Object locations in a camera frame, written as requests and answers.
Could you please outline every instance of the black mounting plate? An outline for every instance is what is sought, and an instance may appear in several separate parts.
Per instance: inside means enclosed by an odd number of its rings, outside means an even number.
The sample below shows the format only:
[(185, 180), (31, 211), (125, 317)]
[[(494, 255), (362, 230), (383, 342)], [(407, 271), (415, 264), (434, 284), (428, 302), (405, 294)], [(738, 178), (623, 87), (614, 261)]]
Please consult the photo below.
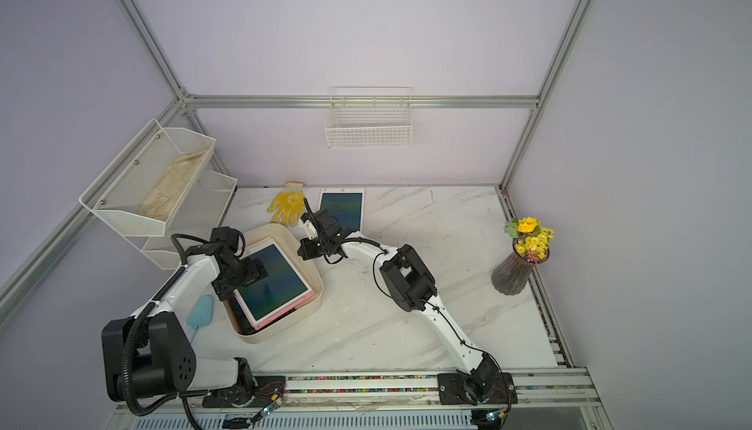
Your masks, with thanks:
[(319, 238), (302, 238), (300, 240), (300, 247), (298, 248), (298, 255), (303, 257), (303, 260), (309, 260), (311, 258), (319, 258), (320, 256), (323, 256), (324, 251), (321, 249), (321, 242), (319, 241)]
[[(438, 381), (438, 401), (442, 404), (467, 404), (468, 402), (461, 397), (454, 390), (463, 388), (463, 379), (457, 373), (441, 373), (437, 376)], [(510, 389), (514, 387), (514, 381), (512, 381), (512, 375), (509, 373), (499, 373), (496, 378), (496, 387), (503, 389), (509, 397), (512, 398), (512, 404), (517, 403), (517, 391), (516, 389)], [(494, 394), (488, 400), (484, 402), (486, 404), (506, 404), (507, 396), (504, 396), (499, 391), (494, 391)]]
[[(277, 391), (281, 396), (284, 396), (284, 387), (287, 383), (284, 376), (256, 376), (255, 378), (258, 383), (256, 394), (254, 394), (253, 399), (245, 405), (246, 407), (264, 408), (268, 406), (271, 403), (271, 394), (274, 391)], [(240, 390), (235, 387), (222, 389), (220, 392), (217, 392), (217, 396), (209, 395), (204, 397), (201, 406), (208, 409), (234, 407), (232, 402), (237, 401), (238, 394), (244, 391), (245, 389)], [(262, 396), (260, 393), (268, 394), (269, 396)]]

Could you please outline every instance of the cloth glove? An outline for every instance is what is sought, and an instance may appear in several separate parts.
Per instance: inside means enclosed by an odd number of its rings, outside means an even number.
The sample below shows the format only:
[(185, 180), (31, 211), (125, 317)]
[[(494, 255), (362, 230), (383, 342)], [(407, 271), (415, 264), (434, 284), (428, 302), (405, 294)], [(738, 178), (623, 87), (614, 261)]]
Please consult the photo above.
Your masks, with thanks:
[(295, 226), (298, 219), (303, 215), (303, 183), (287, 182), (284, 184), (284, 190), (277, 194), (275, 199), (269, 205), (268, 212), (277, 210), (277, 213), (271, 217), (271, 222), (277, 222), (281, 225)]

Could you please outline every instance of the tablet screen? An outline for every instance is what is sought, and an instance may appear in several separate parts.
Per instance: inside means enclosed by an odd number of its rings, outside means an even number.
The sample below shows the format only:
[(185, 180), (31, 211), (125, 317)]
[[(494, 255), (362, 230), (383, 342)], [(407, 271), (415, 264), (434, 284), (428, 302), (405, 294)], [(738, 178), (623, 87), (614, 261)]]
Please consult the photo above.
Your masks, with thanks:
[(320, 210), (326, 210), (342, 228), (350, 227), (360, 231), (360, 213), (363, 204), (362, 193), (325, 192), (321, 194)]
[(258, 322), (282, 307), (285, 303), (293, 300), (299, 294), (307, 291), (300, 277), (293, 267), (287, 263), (277, 246), (264, 247), (256, 253), (252, 253), (241, 262), (251, 262), (257, 258), (266, 269), (267, 277), (250, 284), (241, 286), (238, 293), (245, 301), (253, 318)]

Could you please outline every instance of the white wire basket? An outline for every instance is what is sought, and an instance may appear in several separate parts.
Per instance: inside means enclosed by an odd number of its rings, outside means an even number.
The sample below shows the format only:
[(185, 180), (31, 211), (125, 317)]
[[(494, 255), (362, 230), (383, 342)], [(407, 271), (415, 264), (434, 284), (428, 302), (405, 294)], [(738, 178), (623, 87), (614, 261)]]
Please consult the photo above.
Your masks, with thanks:
[(326, 140), (335, 150), (409, 146), (409, 96), (332, 97)]
[[(140, 251), (163, 270), (180, 267), (181, 258), (170, 236), (180, 233), (208, 239), (212, 228), (221, 223), (237, 184), (238, 179), (204, 170), (164, 236), (149, 237)], [(192, 240), (181, 240), (181, 243), (183, 247), (199, 244)]]
[[(159, 126), (159, 130), (94, 206), (87, 205), (83, 196), (80, 202), (123, 237), (164, 236), (175, 214), (180, 210), (186, 194), (190, 193), (212, 157), (214, 143), (213, 138), (186, 128)], [(168, 164), (182, 154), (202, 151), (206, 153), (196, 162), (196, 170), (190, 180), (184, 187), (180, 187), (181, 195), (166, 219), (153, 219), (137, 213), (146, 196), (162, 178)]]

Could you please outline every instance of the glass vase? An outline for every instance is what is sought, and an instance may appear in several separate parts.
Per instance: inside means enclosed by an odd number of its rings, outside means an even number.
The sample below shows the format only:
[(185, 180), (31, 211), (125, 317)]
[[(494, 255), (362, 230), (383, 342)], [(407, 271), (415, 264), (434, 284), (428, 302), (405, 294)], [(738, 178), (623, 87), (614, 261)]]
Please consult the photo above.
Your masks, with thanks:
[[(512, 241), (512, 253), (491, 272), (493, 287), (499, 292), (509, 295), (522, 292), (527, 280), (530, 279), (532, 268), (535, 266), (535, 262), (527, 260), (514, 250), (516, 243), (517, 239)], [(549, 256), (550, 252), (546, 250), (546, 256), (538, 264), (546, 262)]]

